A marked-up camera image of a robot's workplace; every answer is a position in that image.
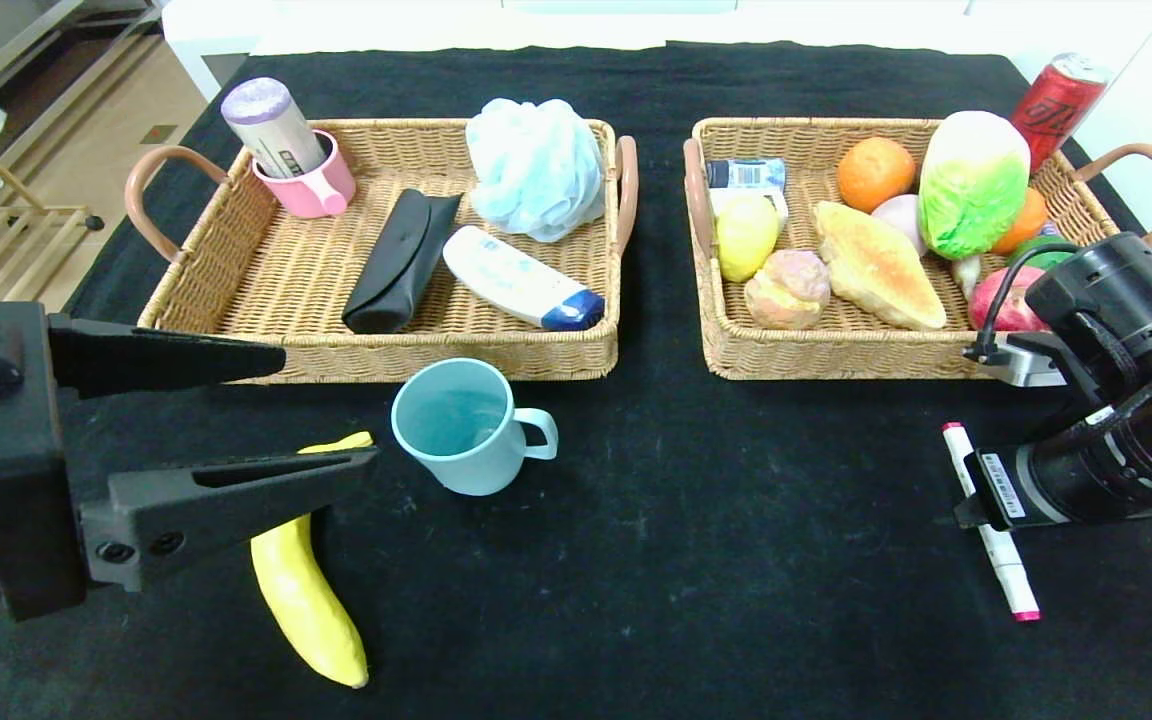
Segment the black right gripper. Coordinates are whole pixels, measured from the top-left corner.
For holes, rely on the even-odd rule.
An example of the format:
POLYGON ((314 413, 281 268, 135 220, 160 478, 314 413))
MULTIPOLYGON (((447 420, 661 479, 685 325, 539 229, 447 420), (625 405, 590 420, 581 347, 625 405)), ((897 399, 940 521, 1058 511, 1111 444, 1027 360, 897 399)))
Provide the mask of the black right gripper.
POLYGON ((1064 430, 1020 445, 980 445, 965 465, 975 492, 954 506, 964 530, 1100 525, 1134 515, 1128 430, 1064 430))

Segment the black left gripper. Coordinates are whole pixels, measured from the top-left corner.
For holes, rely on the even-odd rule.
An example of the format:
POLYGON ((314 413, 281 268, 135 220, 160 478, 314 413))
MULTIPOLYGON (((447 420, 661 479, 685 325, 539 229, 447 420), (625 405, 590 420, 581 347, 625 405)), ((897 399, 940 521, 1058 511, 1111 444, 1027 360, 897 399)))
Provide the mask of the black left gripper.
MULTIPOLYGON (((46 314, 0 302, 0 601, 15 621, 86 596, 56 382, 79 397, 166 392, 282 372, 285 348, 46 314)), ((111 473, 79 506, 88 575, 141 592, 361 487, 374 447, 111 473)))

